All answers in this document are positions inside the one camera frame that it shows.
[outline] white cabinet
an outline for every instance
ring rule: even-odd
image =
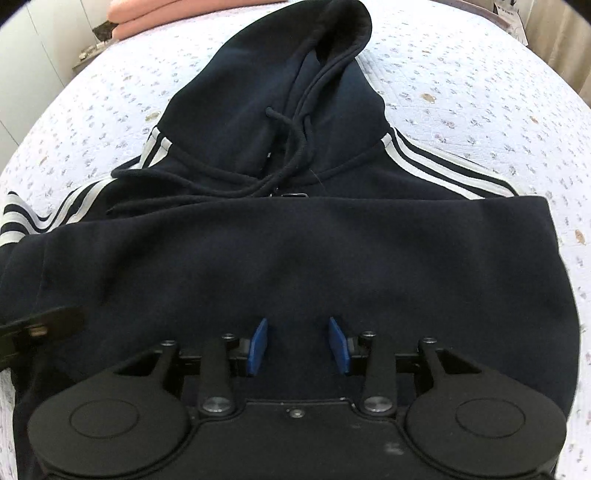
[[[96,43],[80,0],[33,0],[27,8],[61,82],[68,84],[80,52]]]
[[[12,139],[4,125],[0,124],[0,172],[4,170],[8,160],[17,149],[17,143]]]
[[[111,0],[80,0],[92,28],[98,27],[107,20],[107,9]]]
[[[0,28],[0,122],[21,142],[63,84],[26,8]]]

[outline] curtain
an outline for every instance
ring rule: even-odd
[[[563,0],[535,0],[525,33],[530,49],[591,106],[591,25]]]

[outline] blue gripper pad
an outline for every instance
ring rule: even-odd
[[[329,345],[335,356],[339,372],[342,375],[349,373],[351,357],[349,356],[349,347],[343,330],[340,329],[337,321],[331,317],[329,320]]]
[[[267,349],[268,325],[269,322],[267,322],[267,319],[262,319],[252,336],[251,347],[248,352],[248,360],[246,363],[246,369],[249,376],[254,377],[261,366],[262,356]]]

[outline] bed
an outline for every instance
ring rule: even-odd
[[[358,62],[410,137],[478,161],[550,204],[581,321],[579,383],[557,478],[591,472],[591,109],[488,20],[447,5],[364,0],[374,22]],[[47,108],[0,177],[40,214],[135,157],[168,100],[234,33],[283,7],[218,12],[107,49]],[[0,374],[0,480],[17,478],[14,390]]]

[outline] folded hoodie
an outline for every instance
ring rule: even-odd
[[[568,414],[579,324],[545,198],[390,126],[355,60],[370,36],[357,0],[289,5],[174,95],[137,158],[48,218],[9,195],[1,323],[86,315],[12,370],[21,479],[43,477],[26,425],[45,398],[164,339],[199,349],[262,317],[268,350],[238,399],[357,398],[327,343],[341,315],[399,352],[434,336]]]

